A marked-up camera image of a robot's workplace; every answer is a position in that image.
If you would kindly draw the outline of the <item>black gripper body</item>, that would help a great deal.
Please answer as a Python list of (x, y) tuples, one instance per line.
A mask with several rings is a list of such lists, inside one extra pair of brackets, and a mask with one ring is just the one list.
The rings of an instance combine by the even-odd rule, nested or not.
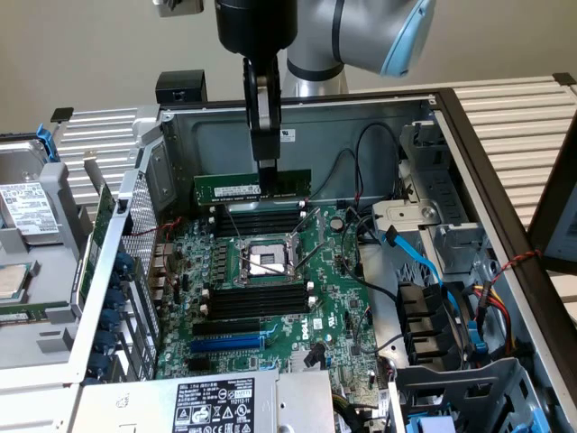
[(218, 38), (244, 57), (275, 57), (298, 33), (297, 1), (215, 1)]

